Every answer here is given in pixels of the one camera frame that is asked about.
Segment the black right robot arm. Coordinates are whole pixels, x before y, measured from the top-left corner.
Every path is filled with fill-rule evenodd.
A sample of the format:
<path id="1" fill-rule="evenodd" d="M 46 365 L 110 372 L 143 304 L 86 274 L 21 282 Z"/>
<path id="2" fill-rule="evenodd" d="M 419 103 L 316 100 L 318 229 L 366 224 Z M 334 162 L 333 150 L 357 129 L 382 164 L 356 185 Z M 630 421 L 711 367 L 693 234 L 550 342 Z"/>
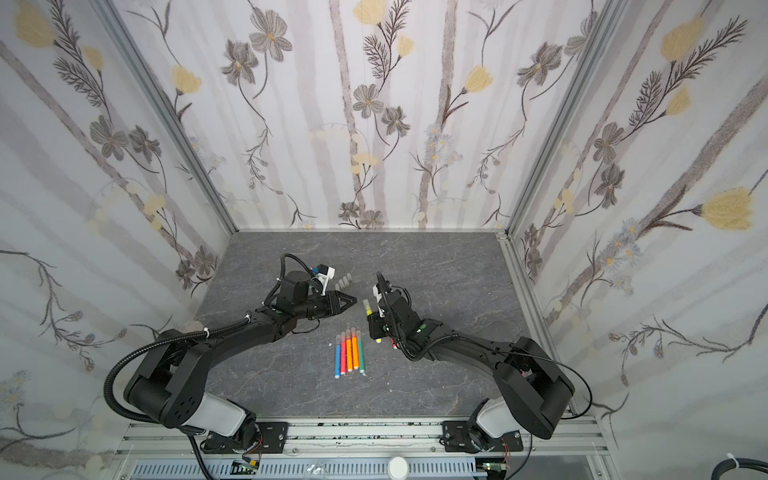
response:
<path id="1" fill-rule="evenodd" d="M 515 342 L 488 340 L 422 318 L 410 294 L 380 272 L 373 293 L 377 311 L 367 317 L 372 339 L 392 339 L 411 362 L 448 362 L 493 380 L 500 396 L 483 401 L 468 421 L 478 435 L 497 439 L 524 430 L 552 438 L 575 387 L 536 341 L 525 336 Z"/>

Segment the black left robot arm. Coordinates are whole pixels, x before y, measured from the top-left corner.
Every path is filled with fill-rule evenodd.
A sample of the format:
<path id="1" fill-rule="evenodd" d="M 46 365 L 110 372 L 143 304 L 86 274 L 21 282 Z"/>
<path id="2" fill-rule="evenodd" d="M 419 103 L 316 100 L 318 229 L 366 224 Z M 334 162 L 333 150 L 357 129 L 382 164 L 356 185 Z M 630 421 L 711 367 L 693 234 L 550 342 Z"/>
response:
<path id="1" fill-rule="evenodd" d="M 206 392 L 210 370 L 251 348 L 289 335 L 301 319 L 323 320 L 357 303 L 327 288 L 320 272 L 283 276 L 263 305 L 234 324 L 213 330 L 169 330 L 118 362 L 104 384 L 111 408 L 130 420 L 168 429 L 197 429 L 235 438 L 249 412 Z"/>

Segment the orange marker pen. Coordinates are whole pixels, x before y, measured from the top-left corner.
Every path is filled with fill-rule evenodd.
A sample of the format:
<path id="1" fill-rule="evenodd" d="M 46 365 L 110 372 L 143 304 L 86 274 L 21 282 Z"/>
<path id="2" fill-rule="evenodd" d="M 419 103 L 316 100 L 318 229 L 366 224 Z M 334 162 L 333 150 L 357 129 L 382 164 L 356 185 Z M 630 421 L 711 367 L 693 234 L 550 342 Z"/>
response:
<path id="1" fill-rule="evenodd" d="M 360 369 L 360 354 L 359 354 L 359 342 L 358 342 L 358 335 L 357 335 L 357 329 L 352 328 L 351 329 L 351 351 L 352 351 L 352 361 L 353 361 L 353 369 L 359 370 Z"/>
<path id="2" fill-rule="evenodd" d="M 352 335 L 351 330 L 347 329 L 345 332 L 345 352 L 346 352 L 346 371 L 352 372 L 354 370 L 354 358 L 352 349 Z"/>

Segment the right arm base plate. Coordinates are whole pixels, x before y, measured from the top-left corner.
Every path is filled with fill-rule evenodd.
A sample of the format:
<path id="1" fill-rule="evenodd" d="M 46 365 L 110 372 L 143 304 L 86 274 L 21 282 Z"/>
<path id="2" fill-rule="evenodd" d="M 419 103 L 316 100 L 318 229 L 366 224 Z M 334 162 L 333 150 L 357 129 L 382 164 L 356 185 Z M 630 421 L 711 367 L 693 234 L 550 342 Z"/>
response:
<path id="1" fill-rule="evenodd" d="M 467 420 L 441 423 L 439 443 L 448 453 L 522 452 L 524 443 L 519 425 L 504 400 L 482 400 Z"/>

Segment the green marker pen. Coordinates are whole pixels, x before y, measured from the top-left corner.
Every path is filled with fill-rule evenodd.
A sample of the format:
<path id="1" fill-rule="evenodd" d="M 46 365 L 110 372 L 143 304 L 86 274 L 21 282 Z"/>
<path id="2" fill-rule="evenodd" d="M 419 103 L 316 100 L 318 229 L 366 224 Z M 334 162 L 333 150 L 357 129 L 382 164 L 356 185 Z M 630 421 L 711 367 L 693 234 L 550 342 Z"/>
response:
<path id="1" fill-rule="evenodd" d="M 361 334 L 356 334 L 356 340 L 357 340 L 357 358 L 358 358 L 358 370 L 361 374 L 365 373 L 365 363 L 364 363 L 364 350 L 363 350 L 363 339 L 361 338 Z"/>

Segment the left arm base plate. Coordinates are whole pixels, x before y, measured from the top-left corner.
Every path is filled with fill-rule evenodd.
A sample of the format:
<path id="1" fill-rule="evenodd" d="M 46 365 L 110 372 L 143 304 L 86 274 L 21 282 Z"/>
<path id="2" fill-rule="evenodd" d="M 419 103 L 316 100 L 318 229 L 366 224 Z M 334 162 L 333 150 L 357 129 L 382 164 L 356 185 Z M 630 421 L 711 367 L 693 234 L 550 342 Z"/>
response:
<path id="1" fill-rule="evenodd" d="M 206 454 L 281 454 L 288 435 L 288 422 L 246 421 L 231 437 L 211 432 L 201 443 Z"/>

